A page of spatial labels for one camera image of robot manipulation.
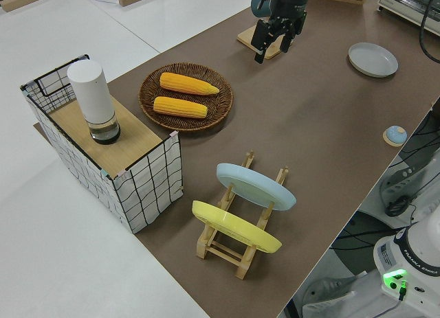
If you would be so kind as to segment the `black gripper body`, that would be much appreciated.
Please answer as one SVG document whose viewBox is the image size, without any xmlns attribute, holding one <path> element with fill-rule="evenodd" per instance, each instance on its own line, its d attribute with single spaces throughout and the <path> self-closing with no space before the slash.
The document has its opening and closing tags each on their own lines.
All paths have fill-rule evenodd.
<svg viewBox="0 0 440 318">
<path fill-rule="evenodd" d="M 295 21 L 303 16 L 308 0 L 272 0 L 269 19 Z"/>
</svg>

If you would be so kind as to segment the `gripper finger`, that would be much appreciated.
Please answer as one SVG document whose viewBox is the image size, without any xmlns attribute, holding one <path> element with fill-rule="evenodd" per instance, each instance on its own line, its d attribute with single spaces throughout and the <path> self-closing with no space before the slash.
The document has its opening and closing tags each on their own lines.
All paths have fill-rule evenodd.
<svg viewBox="0 0 440 318">
<path fill-rule="evenodd" d="M 295 36 L 300 35 L 305 24 L 306 12 L 296 19 L 284 20 L 285 35 L 280 44 L 280 50 L 287 53 Z"/>
<path fill-rule="evenodd" d="M 251 40 L 251 46 L 256 49 L 254 59 L 257 63 L 263 63 L 268 47 L 275 40 L 275 22 L 273 20 L 258 20 Z"/>
</svg>

